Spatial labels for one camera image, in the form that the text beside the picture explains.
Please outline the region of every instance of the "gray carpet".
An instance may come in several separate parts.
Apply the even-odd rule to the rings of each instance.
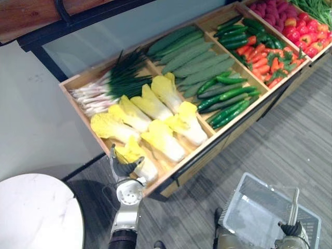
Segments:
[[[332,61],[161,203],[145,199],[137,248],[212,248],[213,213],[244,172],[269,184],[298,186],[299,203],[322,219],[320,248],[332,247]],[[104,157],[67,183],[85,216],[85,249],[107,248],[115,212],[101,195],[110,181]]]

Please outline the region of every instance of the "carrot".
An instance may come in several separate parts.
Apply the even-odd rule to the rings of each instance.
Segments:
[[[282,80],[282,78],[277,78],[277,79],[275,79],[274,81],[272,81],[269,85],[268,85],[268,87],[270,88],[270,89],[272,89],[276,84],[278,84],[280,81]]]
[[[246,50],[246,52],[244,52],[243,55],[244,55],[244,57],[245,57],[246,60],[248,59],[249,54],[250,54],[253,50],[254,50],[253,47],[249,47],[249,48]]]
[[[260,80],[262,80],[261,74],[257,68],[253,69],[253,74]]]
[[[258,67],[257,69],[260,72],[260,74],[264,75],[264,74],[267,74],[270,71],[270,66],[269,65],[264,65],[264,66]]]
[[[240,56],[242,56],[242,55],[244,54],[244,52],[246,52],[246,50],[247,50],[248,48],[249,48],[248,45],[244,45],[244,46],[242,46],[242,47],[240,47],[240,48],[237,49],[237,53],[238,53]]]
[[[284,51],[281,49],[272,49],[271,52],[278,53],[281,57],[284,57]]]
[[[259,68],[261,66],[264,66],[268,64],[268,59],[267,58],[262,58],[259,61],[257,61],[256,63],[253,64],[253,68]]]
[[[251,60],[248,60],[248,62],[249,63],[255,63],[255,62],[259,61],[260,59],[265,58],[267,56],[268,56],[268,54],[263,52],[263,53],[260,53],[260,54],[256,55]]]
[[[265,76],[265,81],[269,81],[270,80],[270,78],[272,77],[272,74],[267,74],[266,76]]]
[[[264,58],[264,57],[263,57],[263,56],[261,55],[261,53],[260,53],[260,54],[256,55],[255,57],[253,57],[253,58],[247,60],[247,62],[248,62],[248,63],[255,63],[255,62],[259,61],[259,60],[262,59],[262,58]]]
[[[279,61],[278,58],[275,57],[272,61],[272,66],[271,66],[271,73],[274,73],[276,70],[279,68]]]
[[[256,44],[256,42],[257,42],[256,36],[253,35],[248,37],[248,43],[246,45],[252,46],[253,44]]]
[[[263,52],[263,50],[265,49],[265,45],[264,44],[259,44],[255,50],[249,55],[248,60],[252,59],[253,57],[255,57],[256,55],[260,54]]]

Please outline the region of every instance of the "green pepper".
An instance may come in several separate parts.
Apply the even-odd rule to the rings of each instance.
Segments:
[[[227,77],[223,77],[223,76],[217,76],[216,79],[225,85],[233,85],[233,84],[243,83],[243,82],[248,81],[247,79],[243,79],[243,78],[232,79],[232,78],[227,78]]]
[[[256,36],[256,39],[257,39],[257,43],[265,43],[270,40],[270,37],[268,34],[260,33]]]

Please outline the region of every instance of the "marble tabletop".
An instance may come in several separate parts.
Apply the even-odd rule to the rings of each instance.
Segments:
[[[43,174],[0,182],[1,249],[82,249],[83,241],[80,206],[63,182]]]

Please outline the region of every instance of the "wooden crate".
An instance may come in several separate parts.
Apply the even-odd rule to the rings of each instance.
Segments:
[[[232,17],[235,17],[239,15],[240,11],[243,11],[243,8],[238,7],[238,3],[234,3],[225,7],[222,7],[220,9],[217,9],[213,11],[212,13],[209,13],[201,18],[198,18],[196,20],[192,20],[190,22],[184,23],[177,28],[181,26],[186,26],[190,24],[196,25],[198,28],[200,28],[204,32],[204,39],[207,42],[213,42],[214,46],[212,47],[212,50],[214,50],[218,54],[227,53],[230,57],[234,58],[232,54],[229,53],[229,51],[224,48],[220,43],[217,42],[217,40],[213,37],[214,29],[217,27],[218,24],[223,23],[224,21],[229,20]],[[141,47],[149,46],[153,41],[155,41],[157,38],[160,38],[163,35],[167,35],[174,31],[175,29],[171,29],[164,34],[161,34],[157,37],[154,37],[153,39],[150,39],[146,43],[142,44]],[[121,143],[116,140],[111,139],[101,139],[98,138],[94,132],[92,131],[90,127],[90,119],[83,113],[83,111],[80,109],[79,105],[76,103],[74,98],[70,94],[70,90],[82,87],[86,84],[88,84],[91,81],[97,80],[100,78],[107,70],[112,68],[116,58],[113,58],[109,61],[106,61],[98,66],[95,66],[81,74],[78,74],[62,83],[60,83],[60,88],[68,98],[71,105],[74,107],[80,118],[83,120],[83,122],[86,124],[90,132],[94,135],[97,142],[100,144],[102,149],[105,151],[105,153],[109,154],[109,149],[111,147],[112,143],[115,143],[116,145],[120,145]],[[178,188],[178,183],[183,184],[188,179],[190,179],[194,174],[196,174],[209,160],[211,160],[215,155],[217,155],[223,148],[225,148],[231,141],[236,139],[242,132],[244,132],[250,125],[252,125],[262,114],[263,112],[269,107],[269,104],[273,101],[272,97],[273,93],[278,90],[278,88],[289,79],[289,77],[293,76],[297,71],[301,70],[301,68],[307,63],[303,63],[300,67],[298,67],[295,72],[292,72],[290,76],[287,79],[284,79],[281,81],[275,88],[269,89],[267,88],[260,80],[258,80],[244,65],[242,65],[237,59],[235,59],[235,64],[232,67],[233,70],[239,72],[242,77],[247,78],[248,82],[247,85],[250,86],[256,86],[260,91],[261,95],[259,99],[252,104],[250,107],[248,107],[243,113],[241,113],[238,117],[236,117],[234,120],[229,122],[224,127],[213,130],[207,123],[206,119],[207,117],[211,116],[211,114],[205,114],[200,115],[197,114],[198,121],[204,131],[208,135],[208,140],[205,141],[201,146],[195,147],[192,146],[184,137],[181,137],[179,135],[175,136],[180,144],[184,147],[186,151],[186,157],[179,163],[173,163],[170,162],[165,156],[163,156],[161,153],[159,153],[156,150],[151,149],[150,146],[148,146],[146,143],[141,141],[140,145],[143,147],[143,149],[147,152],[148,157],[155,163],[157,169],[158,169],[158,178],[153,182],[150,183],[147,188],[144,191],[144,195],[148,196],[149,194],[153,193],[159,186],[161,186],[166,180],[170,179],[172,175],[174,175],[176,172],[178,172],[180,169],[184,168],[193,158],[195,158],[198,154],[202,153],[204,148],[206,148],[209,144],[216,141],[220,136],[222,136],[224,133],[230,131],[230,129],[235,126],[242,118],[246,117],[249,113],[252,113],[255,108],[262,104],[264,101],[265,105],[263,107],[260,107],[257,112],[252,115],[249,119],[246,120],[246,122],[242,123],[240,126],[238,126],[234,132],[229,134],[225,139],[220,141],[210,152],[203,155],[203,157],[195,164],[193,165],[190,170],[186,171],[181,177],[179,177],[178,182],[172,182],[168,187],[164,188],[161,191],[161,194],[165,197],[168,197],[173,191],[176,191]],[[142,71],[140,72],[141,75],[151,74],[153,76],[161,75],[162,66],[155,65],[149,58],[147,58],[145,62],[145,66],[143,67]]]
[[[246,0],[246,1],[241,2],[240,5],[242,5],[242,8],[243,8],[244,11],[247,11],[252,16],[254,16],[257,20],[259,20],[261,23],[263,23],[264,26],[268,26],[270,30],[273,30],[273,32],[276,33],[276,36],[282,37],[282,39],[284,41],[286,41],[292,48],[299,51],[299,48],[293,42],[291,42],[288,38],[286,38],[283,34],[281,34],[278,30],[276,30],[273,26],[271,26],[268,22],[266,22],[262,17],[260,17],[259,15],[257,15],[255,12],[253,12],[251,9],[248,8],[248,6],[252,3],[254,3],[254,2],[258,2],[258,1],[257,0]],[[293,6],[296,8],[297,13],[306,13],[303,10],[301,10],[299,7],[297,7],[296,5],[293,5]],[[321,52],[316,54],[313,58],[310,58],[309,56],[307,58],[311,62],[316,61],[319,57],[321,57],[331,47],[332,47],[332,42],[327,47],[325,47]]]

